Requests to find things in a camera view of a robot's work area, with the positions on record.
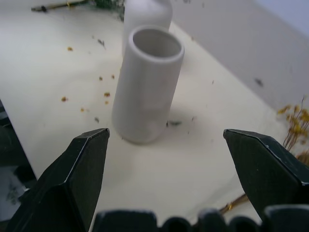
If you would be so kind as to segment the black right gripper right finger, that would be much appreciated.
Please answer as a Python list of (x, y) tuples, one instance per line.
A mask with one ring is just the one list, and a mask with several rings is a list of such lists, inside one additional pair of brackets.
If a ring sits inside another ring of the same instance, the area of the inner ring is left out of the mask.
[(241, 186), (262, 220), (309, 221), (309, 168), (274, 138), (224, 130)]

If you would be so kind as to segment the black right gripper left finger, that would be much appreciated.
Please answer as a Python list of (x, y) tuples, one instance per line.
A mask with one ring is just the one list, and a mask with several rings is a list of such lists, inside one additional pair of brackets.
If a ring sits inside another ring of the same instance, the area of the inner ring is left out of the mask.
[(23, 195), (7, 232), (87, 232), (101, 191), (110, 131), (75, 137)]

